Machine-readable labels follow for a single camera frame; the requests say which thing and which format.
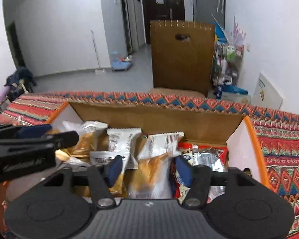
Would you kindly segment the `red blue snack bag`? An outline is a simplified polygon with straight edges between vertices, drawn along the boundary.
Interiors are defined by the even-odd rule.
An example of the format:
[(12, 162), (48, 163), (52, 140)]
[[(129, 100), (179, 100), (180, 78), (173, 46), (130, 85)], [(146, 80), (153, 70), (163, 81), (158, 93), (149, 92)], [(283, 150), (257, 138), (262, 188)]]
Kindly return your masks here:
[[(225, 147), (212, 147), (208, 145), (195, 145), (189, 142), (179, 142), (178, 151), (183, 158), (192, 166), (205, 165), (213, 171), (227, 171), (226, 162), (228, 158), (228, 149)], [(182, 180), (175, 160), (171, 164), (171, 190), (173, 197), (182, 203), (190, 191)]]

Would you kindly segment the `oat crisp snack packet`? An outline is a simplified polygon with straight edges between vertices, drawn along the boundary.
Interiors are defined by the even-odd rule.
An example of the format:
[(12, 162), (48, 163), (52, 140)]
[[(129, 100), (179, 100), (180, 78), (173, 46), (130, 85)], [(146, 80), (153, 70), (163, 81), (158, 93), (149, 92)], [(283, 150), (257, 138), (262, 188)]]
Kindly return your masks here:
[(171, 160), (168, 153), (138, 159), (138, 169), (132, 171), (128, 183), (127, 197), (139, 200), (171, 199)]

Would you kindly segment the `silver snack packet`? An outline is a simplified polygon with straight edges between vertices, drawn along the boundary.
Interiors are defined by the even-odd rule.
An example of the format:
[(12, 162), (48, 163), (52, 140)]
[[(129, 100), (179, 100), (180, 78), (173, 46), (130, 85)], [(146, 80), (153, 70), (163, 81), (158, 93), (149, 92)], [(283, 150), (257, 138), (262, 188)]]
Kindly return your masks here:
[(120, 156), (122, 158), (122, 171), (125, 171), (130, 157), (130, 154), (128, 152), (122, 152), (122, 153), (110, 152), (110, 151), (90, 152), (90, 163), (96, 166), (107, 165), (117, 156)]

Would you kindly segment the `purple yoga mat roll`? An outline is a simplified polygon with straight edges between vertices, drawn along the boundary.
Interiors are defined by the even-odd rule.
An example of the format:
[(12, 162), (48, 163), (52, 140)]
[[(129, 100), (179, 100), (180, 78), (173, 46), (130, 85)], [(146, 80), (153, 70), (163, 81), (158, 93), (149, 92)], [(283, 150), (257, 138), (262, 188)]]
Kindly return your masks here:
[(0, 91), (0, 104), (7, 99), (9, 92), (9, 90)]

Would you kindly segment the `orange cardboard snack box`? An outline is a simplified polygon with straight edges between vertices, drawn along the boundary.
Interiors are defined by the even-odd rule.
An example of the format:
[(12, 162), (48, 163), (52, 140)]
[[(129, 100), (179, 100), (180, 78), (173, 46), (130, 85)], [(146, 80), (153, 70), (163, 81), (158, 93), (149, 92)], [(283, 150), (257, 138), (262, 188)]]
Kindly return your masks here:
[(112, 128), (140, 127), (147, 134), (181, 131), (188, 142), (224, 145), (229, 150), (229, 166), (240, 170), (249, 168), (254, 179), (269, 187), (265, 159), (251, 118), (241, 114), (182, 110), (171, 106), (64, 102), (39, 123), (49, 123), (60, 130), (64, 120), (74, 123), (96, 120)]

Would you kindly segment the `white snack packet right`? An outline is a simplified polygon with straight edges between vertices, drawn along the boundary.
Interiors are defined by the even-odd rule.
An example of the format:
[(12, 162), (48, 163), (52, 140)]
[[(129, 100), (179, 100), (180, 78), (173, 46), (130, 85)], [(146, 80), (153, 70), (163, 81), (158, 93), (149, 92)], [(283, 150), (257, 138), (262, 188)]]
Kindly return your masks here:
[(183, 132), (149, 135), (137, 160), (159, 157), (168, 154), (170, 157), (179, 156), (178, 143), (184, 137)]

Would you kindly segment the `white snack packet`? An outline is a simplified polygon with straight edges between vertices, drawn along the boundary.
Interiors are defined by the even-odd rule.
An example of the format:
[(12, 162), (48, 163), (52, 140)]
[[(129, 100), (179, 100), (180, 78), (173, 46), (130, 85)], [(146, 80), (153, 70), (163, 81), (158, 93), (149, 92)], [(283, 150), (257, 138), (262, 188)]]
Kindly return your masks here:
[(108, 128), (108, 150), (110, 152), (128, 153), (127, 169), (138, 169), (135, 159), (136, 141), (141, 136), (141, 128)]
[(184, 137), (183, 132), (149, 135), (137, 160), (159, 157), (168, 154), (170, 157), (179, 156), (178, 143)]

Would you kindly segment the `white snack packet left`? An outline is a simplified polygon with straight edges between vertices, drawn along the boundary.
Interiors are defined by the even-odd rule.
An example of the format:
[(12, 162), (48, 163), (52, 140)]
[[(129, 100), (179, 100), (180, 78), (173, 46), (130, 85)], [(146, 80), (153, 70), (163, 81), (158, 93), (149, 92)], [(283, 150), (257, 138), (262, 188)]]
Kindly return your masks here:
[(138, 169), (135, 159), (136, 141), (141, 136), (141, 128), (108, 128), (108, 150), (110, 152), (128, 153), (127, 169)]

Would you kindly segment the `white mop stick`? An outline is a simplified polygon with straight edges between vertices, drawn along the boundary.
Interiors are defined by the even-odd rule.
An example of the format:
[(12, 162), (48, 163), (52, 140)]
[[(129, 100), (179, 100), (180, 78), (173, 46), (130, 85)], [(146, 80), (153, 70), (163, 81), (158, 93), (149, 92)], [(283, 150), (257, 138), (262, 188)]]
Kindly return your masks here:
[(98, 49), (97, 49), (97, 45), (95, 42), (95, 36), (94, 36), (93, 30), (90, 30), (90, 34), (91, 34), (92, 43), (93, 43), (93, 47), (94, 47), (94, 53), (95, 53), (97, 64), (98, 64), (98, 67), (96, 68), (95, 73), (96, 74), (105, 74), (106, 70), (104, 68), (102, 68), (101, 64), (100, 64), (100, 58), (99, 58)]

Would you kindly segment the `brown stool seat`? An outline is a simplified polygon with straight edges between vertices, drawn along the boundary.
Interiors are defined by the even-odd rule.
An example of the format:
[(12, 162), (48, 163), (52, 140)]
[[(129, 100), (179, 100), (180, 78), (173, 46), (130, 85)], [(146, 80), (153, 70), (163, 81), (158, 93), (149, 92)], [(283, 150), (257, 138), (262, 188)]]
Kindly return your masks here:
[(200, 97), (205, 98), (205, 95), (202, 93), (199, 93), (197, 91), (189, 91), (189, 90), (176, 90), (176, 89), (170, 89), (170, 88), (152, 88), (149, 91), (150, 94), (163, 94), (163, 95), (175, 95), (175, 96), (187, 96), (187, 97)]

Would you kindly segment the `colourful patterned tablecloth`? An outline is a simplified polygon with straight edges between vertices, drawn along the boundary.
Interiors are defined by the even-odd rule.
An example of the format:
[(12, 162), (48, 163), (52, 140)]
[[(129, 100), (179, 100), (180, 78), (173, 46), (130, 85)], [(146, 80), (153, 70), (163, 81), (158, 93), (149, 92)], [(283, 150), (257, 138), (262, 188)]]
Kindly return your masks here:
[(270, 188), (294, 210), (294, 223), (288, 236), (299, 238), (299, 115), (175, 92), (47, 92), (19, 96), (0, 114), (0, 124), (17, 125), (21, 121), (27, 125), (43, 124), (61, 109), (65, 101), (150, 105), (249, 116), (265, 158)]

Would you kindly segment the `blue pet feeding tray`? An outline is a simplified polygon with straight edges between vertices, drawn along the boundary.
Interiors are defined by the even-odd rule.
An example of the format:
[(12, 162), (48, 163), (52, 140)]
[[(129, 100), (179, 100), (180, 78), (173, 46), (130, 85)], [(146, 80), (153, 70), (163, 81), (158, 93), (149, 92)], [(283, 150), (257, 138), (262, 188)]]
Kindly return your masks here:
[(133, 66), (133, 61), (130, 57), (119, 57), (112, 55), (111, 69), (112, 71), (127, 71)]

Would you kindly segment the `cluttered storage rack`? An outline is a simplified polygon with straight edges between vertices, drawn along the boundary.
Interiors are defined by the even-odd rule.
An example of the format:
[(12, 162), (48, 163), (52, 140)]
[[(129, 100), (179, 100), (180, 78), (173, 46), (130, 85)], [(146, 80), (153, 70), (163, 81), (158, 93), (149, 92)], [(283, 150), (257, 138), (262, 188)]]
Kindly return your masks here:
[(233, 31), (227, 33), (222, 25), (216, 23), (213, 68), (210, 84), (215, 98), (222, 98), (221, 86), (238, 84), (244, 56), (246, 33), (234, 22)]

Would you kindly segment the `dark entrance door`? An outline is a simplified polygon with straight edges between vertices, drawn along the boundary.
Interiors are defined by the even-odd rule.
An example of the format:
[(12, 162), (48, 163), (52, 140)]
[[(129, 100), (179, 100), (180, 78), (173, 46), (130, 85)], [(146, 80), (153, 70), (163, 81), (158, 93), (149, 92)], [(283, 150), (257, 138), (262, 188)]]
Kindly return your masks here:
[(184, 20), (184, 0), (143, 0), (146, 43), (150, 44), (150, 21)]

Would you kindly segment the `grey refrigerator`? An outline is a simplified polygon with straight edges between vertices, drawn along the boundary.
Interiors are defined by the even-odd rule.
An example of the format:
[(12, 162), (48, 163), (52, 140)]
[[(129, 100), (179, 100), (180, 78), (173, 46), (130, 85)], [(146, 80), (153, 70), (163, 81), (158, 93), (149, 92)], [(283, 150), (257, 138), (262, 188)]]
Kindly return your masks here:
[(222, 0), (194, 0), (194, 19), (197, 22), (225, 25), (225, 5)]

